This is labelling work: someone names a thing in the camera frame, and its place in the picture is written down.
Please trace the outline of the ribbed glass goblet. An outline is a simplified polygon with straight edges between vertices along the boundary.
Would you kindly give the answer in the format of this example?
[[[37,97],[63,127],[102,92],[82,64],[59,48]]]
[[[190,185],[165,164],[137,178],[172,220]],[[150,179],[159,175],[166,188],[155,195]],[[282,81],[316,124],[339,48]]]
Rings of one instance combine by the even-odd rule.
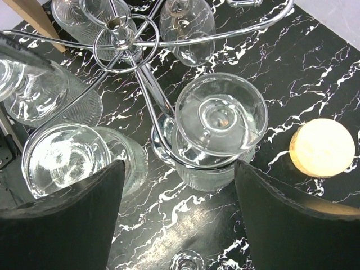
[[[115,18],[109,1],[83,1],[88,12],[98,21],[105,24]],[[137,31],[135,22],[132,20],[129,6],[124,1],[114,1],[116,12],[124,21],[129,18],[129,27],[134,33]],[[82,11],[80,1],[51,1],[52,15],[61,28],[68,32],[79,43],[93,44],[103,27],[91,21]],[[98,41],[98,45],[110,45],[111,34],[105,31]],[[110,61],[115,56],[114,49],[98,49],[97,55],[101,60]]]

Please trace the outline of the clear smooth wine glass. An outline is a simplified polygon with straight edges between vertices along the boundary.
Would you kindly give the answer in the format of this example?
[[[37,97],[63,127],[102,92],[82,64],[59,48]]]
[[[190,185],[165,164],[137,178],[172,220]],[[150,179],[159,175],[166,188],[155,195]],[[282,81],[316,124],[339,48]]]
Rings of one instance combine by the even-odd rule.
[[[160,35],[163,41],[185,41],[216,33],[212,9],[206,1],[166,1],[160,12]],[[169,50],[182,64],[195,67],[211,59],[215,41],[171,46]]]

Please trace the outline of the frosted short goblet front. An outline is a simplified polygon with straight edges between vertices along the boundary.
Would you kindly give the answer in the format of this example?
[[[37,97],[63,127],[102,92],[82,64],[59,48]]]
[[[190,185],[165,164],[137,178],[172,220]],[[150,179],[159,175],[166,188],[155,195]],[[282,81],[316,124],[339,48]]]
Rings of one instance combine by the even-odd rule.
[[[21,170],[31,195],[38,199],[79,182],[110,165],[125,162],[123,196],[144,183],[149,171],[146,151],[135,140],[107,127],[56,124],[27,140]]]

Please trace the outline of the patterned glass goblet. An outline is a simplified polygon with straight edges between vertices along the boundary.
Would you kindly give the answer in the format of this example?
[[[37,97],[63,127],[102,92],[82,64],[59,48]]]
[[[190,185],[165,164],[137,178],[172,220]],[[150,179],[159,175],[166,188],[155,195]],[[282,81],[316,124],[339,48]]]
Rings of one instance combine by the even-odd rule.
[[[268,108],[246,79],[212,73],[194,79],[178,96],[173,151],[180,178],[199,191],[215,191],[234,179],[235,160],[249,162],[268,125]]]

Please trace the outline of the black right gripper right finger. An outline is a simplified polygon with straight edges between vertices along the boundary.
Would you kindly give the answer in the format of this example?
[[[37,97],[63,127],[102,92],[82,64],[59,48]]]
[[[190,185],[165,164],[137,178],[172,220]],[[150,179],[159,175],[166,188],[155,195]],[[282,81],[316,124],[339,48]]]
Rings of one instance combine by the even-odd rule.
[[[235,186],[255,269],[359,269],[359,209],[239,160]]]

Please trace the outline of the clear patterned short goblet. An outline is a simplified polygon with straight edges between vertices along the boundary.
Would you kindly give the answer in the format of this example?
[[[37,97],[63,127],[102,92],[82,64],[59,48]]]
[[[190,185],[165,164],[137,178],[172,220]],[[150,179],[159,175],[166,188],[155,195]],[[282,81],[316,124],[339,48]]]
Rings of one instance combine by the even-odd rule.
[[[37,128],[86,87],[63,66],[1,36],[1,102],[14,120]]]

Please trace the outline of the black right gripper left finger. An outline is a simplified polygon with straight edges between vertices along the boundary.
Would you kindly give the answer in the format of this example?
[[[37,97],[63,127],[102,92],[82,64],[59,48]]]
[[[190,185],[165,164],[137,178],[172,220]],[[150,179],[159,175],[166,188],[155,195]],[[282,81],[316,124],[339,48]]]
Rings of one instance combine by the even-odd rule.
[[[125,163],[46,197],[1,209],[1,269],[106,269]]]

